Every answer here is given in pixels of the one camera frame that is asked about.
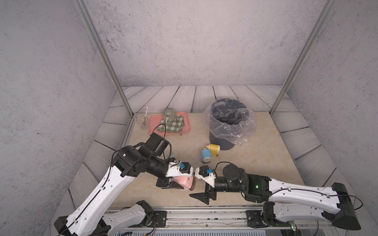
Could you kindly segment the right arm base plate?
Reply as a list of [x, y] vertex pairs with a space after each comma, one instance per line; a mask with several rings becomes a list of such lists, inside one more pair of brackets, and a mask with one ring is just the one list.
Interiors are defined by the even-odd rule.
[[264, 215], [265, 215], [264, 210], [247, 210], [246, 211], [247, 226], [254, 229], [269, 227], [270, 225], [269, 223], [265, 221]]

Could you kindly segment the ribbed grey cup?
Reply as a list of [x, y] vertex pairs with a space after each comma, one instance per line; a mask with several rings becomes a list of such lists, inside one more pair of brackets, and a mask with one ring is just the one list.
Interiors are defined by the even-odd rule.
[[165, 124], [170, 124], [177, 120], [176, 112], [172, 108], [166, 108], [162, 112]]

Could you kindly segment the clear glass with stick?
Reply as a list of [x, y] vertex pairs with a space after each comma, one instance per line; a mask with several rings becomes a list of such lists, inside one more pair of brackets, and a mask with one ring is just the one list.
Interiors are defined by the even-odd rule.
[[149, 127], [147, 115], [148, 115], [148, 107], [145, 107], [144, 114], [137, 117], [136, 122], [142, 130], [147, 130]]

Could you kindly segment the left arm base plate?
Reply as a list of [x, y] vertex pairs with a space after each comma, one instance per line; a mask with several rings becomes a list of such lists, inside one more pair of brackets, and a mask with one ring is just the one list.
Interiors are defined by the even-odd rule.
[[141, 223], [137, 225], [132, 225], [130, 228], [142, 228], [142, 227], [157, 227], [164, 228], [166, 226], [167, 211], [153, 211], [152, 213], [146, 214], [145, 218]]

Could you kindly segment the aluminium mounting rail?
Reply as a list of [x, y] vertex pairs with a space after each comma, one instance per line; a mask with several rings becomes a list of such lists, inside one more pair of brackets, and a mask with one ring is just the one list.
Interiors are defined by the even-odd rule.
[[155, 207], [154, 211], [167, 211], [166, 226], [125, 228], [118, 236], [328, 236], [332, 226], [310, 220], [295, 220], [288, 226], [270, 226], [254, 229], [247, 226], [246, 211], [262, 210], [261, 206], [192, 206]]

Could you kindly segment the blue pencil sharpener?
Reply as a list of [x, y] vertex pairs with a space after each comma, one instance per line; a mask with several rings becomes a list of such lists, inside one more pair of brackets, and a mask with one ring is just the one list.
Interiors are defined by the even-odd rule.
[[211, 152], [209, 149], [204, 148], [201, 151], [201, 161], [202, 163], [209, 163], [212, 160]]

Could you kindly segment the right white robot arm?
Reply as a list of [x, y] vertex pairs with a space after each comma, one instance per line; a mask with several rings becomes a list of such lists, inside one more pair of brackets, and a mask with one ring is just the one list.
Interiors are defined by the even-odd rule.
[[207, 165], [196, 168], [194, 176], [205, 181], [205, 191], [190, 196], [205, 204], [215, 201], [219, 192], [238, 192], [247, 202], [262, 203], [263, 210], [251, 224], [252, 228], [275, 226], [295, 219], [313, 219], [344, 230], [361, 230], [352, 196], [342, 183], [333, 183], [330, 187], [285, 183], [247, 174], [230, 162], [226, 163], [220, 177]]

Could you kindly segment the dark grey trash bin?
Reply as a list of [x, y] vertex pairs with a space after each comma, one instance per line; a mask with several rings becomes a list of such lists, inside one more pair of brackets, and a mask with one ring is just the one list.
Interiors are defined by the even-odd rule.
[[219, 145], [220, 150], [230, 150], [235, 144], [230, 138], [235, 138], [240, 131], [237, 125], [249, 117], [247, 106], [239, 100], [221, 98], [211, 104], [210, 118], [213, 120], [209, 126], [210, 143]]

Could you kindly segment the pink plastic tray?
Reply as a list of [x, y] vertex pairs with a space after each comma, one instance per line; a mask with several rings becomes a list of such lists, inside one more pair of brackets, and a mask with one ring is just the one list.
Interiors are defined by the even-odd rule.
[[[176, 112], [176, 115], [182, 116], [183, 119], [184, 119], [184, 127], [183, 127], [183, 130], [182, 130], [182, 134], [188, 133], [191, 130], [190, 122], [189, 122], [189, 119], [188, 119], [188, 114], [186, 112]], [[156, 128], [161, 123], [162, 119], [163, 119], [163, 114], [150, 116], [150, 118], [149, 118], [149, 134], [151, 134], [153, 132], [154, 128]]]

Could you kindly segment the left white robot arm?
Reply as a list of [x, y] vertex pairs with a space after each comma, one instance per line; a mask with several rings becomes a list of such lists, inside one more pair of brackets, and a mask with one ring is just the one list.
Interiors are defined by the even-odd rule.
[[167, 147], [171, 147], [164, 137], [151, 133], [147, 142], [125, 146], [114, 152], [111, 164], [103, 179], [87, 199], [71, 215], [59, 217], [54, 226], [60, 236], [107, 236], [121, 229], [144, 224], [152, 220], [154, 210], [145, 201], [118, 212], [117, 216], [105, 216], [105, 212], [118, 195], [140, 173], [157, 177], [157, 187], [162, 189], [185, 189], [174, 178], [193, 183], [194, 169], [188, 162], [174, 157], [161, 159]]

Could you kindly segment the right metal frame post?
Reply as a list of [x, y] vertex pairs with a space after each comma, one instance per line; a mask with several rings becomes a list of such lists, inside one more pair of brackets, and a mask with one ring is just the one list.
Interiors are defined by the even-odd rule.
[[303, 65], [303, 63], [305, 62], [308, 54], [310, 53], [311, 51], [311, 48], [313, 46], [313, 44], [315, 43], [316, 39], [318, 38], [319, 34], [321, 33], [322, 31], [322, 28], [324, 27], [325, 23], [327, 22], [327, 19], [329, 18], [329, 16], [331, 15], [332, 11], [333, 11], [333, 8], [335, 7], [335, 4], [336, 4], [336, 0], [327, 0], [324, 4], [324, 7], [322, 9], [322, 11], [320, 12], [320, 15], [318, 17], [318, 19], [316, 20], [312, 30], [310, 31], [292, 69], [290, 70], [287, 78], [285, 79], [282, 87], [281, 87], [281, 90], [280, 92], [278, 93], [278, 96], [270, 110], [270, 115], [273, 116], [282, 100], [284, 99], [284, 96], [285, 94], [287, 93], [288, 89], [290, 88], [292, 82], [294, 81], [296, 75], [298, 74], [301, 66]]

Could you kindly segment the clear plastic bin liner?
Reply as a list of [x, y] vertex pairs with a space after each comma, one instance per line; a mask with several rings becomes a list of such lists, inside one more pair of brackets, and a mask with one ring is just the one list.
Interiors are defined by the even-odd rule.
[[[210, 118], [210, 107], [211, 107], [211, 104], [203, 112], [204, 120], [206, 124], [208, 125], [208, 128], [212, 124], [212, 121], [213, 121]], [[238, 131], [240, 131], [240, 134], [237, 134], [235, 138], [229, 139], [229, 141], [234, 143], [235, 145], [245, 144], [257, 129], [257, 122], [255, 120], [254, 112], [250, 110], [249, 108], [248, 110], [250, 114], [247, 120], [242, 121], [237, 125], [237, 129]]]

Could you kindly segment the pink pencil sharpener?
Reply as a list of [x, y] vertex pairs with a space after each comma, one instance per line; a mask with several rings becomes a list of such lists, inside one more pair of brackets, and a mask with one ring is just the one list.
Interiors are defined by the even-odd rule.
[[174, 177], [171, 179], [172, 182], [179, 184], [182, 187], [182, 190], [185, 191], [193, 191], [196, 185], [196, 178], [194, 176], [191, 177]]

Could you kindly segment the metal frame post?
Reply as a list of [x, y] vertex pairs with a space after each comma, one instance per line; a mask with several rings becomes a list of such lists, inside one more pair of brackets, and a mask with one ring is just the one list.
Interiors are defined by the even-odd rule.
[[278, 93], [278, 96], [270, 110], [270, 115], [273, 116], [282, 100], [284, 99], [284, 96], [285, 94], [287, 93], [288, 89], [290, 88], [292, 82], [294, 81], [296, 75], [298, 74], [301, 66], [303, 65], [303, 63], [305, 62], [308, 54], [310, 53], [311, 51], [311, 48], [313, 46], [313, 44], [315, 43], [316, 39], [318, 38], [319, 34], [321, 33], [322, 31], [322, 28], [324, 27], [325, 23], [327, 22], [327, 19], [329, 18], [329, 16], [331, 15], [332, 11], [333, 11], [333, 8], [335, 7], [335, 4], [336, 4], [336, 0], [327, 0], [324, 4], [324, 7], [322, 9], [322, 11], [320, 12], [320, 15], [318, 17], [318, 19], [316, 20], [312, 30], [310, 31], [292, 69], [290, 70], [287, 78], [285, 79], [282, 87], [281, 87], [281, 90], [280, 92]]
[[119, 79], [116, 75], [116, 72], [115, 72], [115, 70], [114, 70], [114, 68], [111, 64], [111, 61], [110, 61], [110, 59], [109, 59], [109, 57], [106, 53], [106, 50], [105, 50], [105, 48], [104, 48], [104, 46], [101, 42], [101, 39], [98, 35], [98, 32], [95, 28], [93, 21], [92, 21], [90, 13], [89, 13], [89, 11], [86, 7], [85, 1], [74, 0], [73, 2], [75, 3], [75, 5], [76, 5], [76, 7], [77, 7], [77, 9], [78, 9], [78, 11], [81, 15], [81, 18], [82, 18], [82, 20], [85, 24], [85, 27], [86, 27], [95, 47], [97, 49], [97, 52], [100, 56], [100, 59], [103, 62], [105, 68], [106, 68], [106, 71], [107, 71], [116, 91], [117, 91], [117, 94], [119, 95], [123, 105], [125, 106], [127, 113], [132, 117], [134, 115], [134, 113], [133, 113], [133, 111], [130, 107], [130, 104], [129, 104], [127, 98], [126, 98], [124, 90], [121, 87], [120, 81], [119, 81]]

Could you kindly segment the left metal frame post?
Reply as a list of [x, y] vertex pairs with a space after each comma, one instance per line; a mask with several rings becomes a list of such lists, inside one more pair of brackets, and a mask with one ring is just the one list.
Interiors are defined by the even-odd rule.
[[111, 61], [110, 61], [110, 59], [109, 59], [109, 57], [106, 53], [106, 50], [105, 50], [105, 48], [104, 48], [104, 46], [101, 42], [101, 39], [98, 35], [98, 32], [95, 28], [93, 21], [92, 21], [90, 13], [89, 13], [89, 11], [86, 7], [85, 1], [74, 0], [73, 2], [75, 3], [75, 5], [76, 5], [76, 7], [77, 7], [77, 9], [78, 9], [78, 11], [81, 15], [81, 18], [82, 18], [82, 20], [85, 24], [85, 27], [86, 27], [95, 47], [97, 49], [97, 52], [100, 56], [100, 59], [103, 62], [105, 68], [106, 68], [106, 71], [107, 71], [116, 91], [117, 91], [117, 94], [119, 95], [123, 105], [125, 106], [127, 113], [132, 117], [134, 115], [134, 113], [133, 113], [133, 111], [130, 107], [130, 104], [129, 104], [127, 98], [126, 98], [124, 90], [121, 87], [120, 81], [119, 81], [119, 79], [116, 75], [116, 72], [115, 72], [115, 70], [114, 70], [114, 68], [111, 64]]

